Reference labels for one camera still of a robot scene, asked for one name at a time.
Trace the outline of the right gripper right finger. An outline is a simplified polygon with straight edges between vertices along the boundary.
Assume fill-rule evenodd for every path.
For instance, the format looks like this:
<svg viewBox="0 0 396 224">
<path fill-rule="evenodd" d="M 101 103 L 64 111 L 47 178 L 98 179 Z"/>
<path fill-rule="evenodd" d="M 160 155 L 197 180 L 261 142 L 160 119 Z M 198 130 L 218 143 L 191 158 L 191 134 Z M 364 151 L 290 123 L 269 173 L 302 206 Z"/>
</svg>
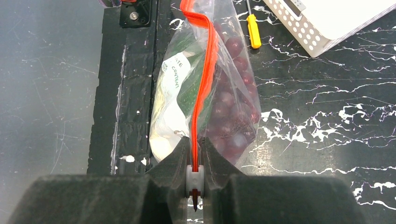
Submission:
<svg viewBox="0 0 396 224">
<path fill-rule="evenodd" d="M 206 224 L 364 224 L 351 190 L 339 179 L 252 176 L 201 139 Z"/>
</svg>

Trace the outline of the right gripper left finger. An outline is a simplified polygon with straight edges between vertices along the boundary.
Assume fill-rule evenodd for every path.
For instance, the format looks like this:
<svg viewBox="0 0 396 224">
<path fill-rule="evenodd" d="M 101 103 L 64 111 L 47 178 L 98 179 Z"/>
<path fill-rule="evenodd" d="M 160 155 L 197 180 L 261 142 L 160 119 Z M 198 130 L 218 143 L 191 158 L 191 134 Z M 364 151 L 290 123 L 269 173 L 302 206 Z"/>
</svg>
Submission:
<svg viewBox="0 0 396 224">
<path fill-rule="evenodd" d="M 25 191 L 10 224 L 184 224 L 190 140 L 142 175 L 48 175 Z"/>
</svg>

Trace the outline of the clear zip top bag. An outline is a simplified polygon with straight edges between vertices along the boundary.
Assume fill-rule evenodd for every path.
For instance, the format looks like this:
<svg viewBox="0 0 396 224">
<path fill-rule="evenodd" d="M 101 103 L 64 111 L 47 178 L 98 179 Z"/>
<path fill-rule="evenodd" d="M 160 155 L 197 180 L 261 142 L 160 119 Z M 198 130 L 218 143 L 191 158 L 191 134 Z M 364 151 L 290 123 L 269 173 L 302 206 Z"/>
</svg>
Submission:
<svg viewBox="0 0 396 224">
<path fill-rule="evenodd" d="M 174 33 L 168 45 L 160 67 L 156 93 L 159 90 L 178 90 L 180 92 L 182 81 L 186 78 L 191 65 L 182 52 L 172 53 L 173 46 L 177 38 L 184 39 L 186 35 L 194 35 L 197 40 L 201 41 L 202 48 L 206 50 L 206 53 L 193 112 L 190 119 L 186 118 L 189 136 L 184 137 L 189 138 L 191 151 L 187 173 L 190 176 L 197 176 L 203 172 L 203 163 L 199 157 L 201 150 L 199 140 L 205 137 L 200 132 L 209 120 L 210 98 L 214 93 L 212 83 L 215 66 L 219 61 L 218 51 L 225 47 L 224 44 L 219 43 L 220 37 L 214 28 L 214 23 L 227 24 L 233 30 L 239 28 L 243 37 L 244 34 L 233 2 L 230 0 L 183 0 L 180 3 L 180 10 L 185 16 L 185 21 Z"/>
</svg>

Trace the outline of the fake green cucumber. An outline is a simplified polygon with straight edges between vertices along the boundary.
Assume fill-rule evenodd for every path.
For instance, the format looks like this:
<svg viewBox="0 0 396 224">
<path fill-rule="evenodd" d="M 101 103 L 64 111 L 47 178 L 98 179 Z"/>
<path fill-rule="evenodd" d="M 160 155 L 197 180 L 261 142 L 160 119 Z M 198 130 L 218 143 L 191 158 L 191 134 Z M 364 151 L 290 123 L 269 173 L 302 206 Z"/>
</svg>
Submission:
<svg viewBox="0 0 396 224">
<path fill-rule="evenodd" d="M 190 119 L 202 77 L 206 50 L 202 48 L 201 41 L 197 40 L 194 35 L 186 35 L 184 39 L 177 38 L 173 46 L 172 53 L 180 52 L 185 55 L 191 67 L 187 71 L 186 78 L 182 81 L 177 103 L 184 116 Z"/>
</svg>

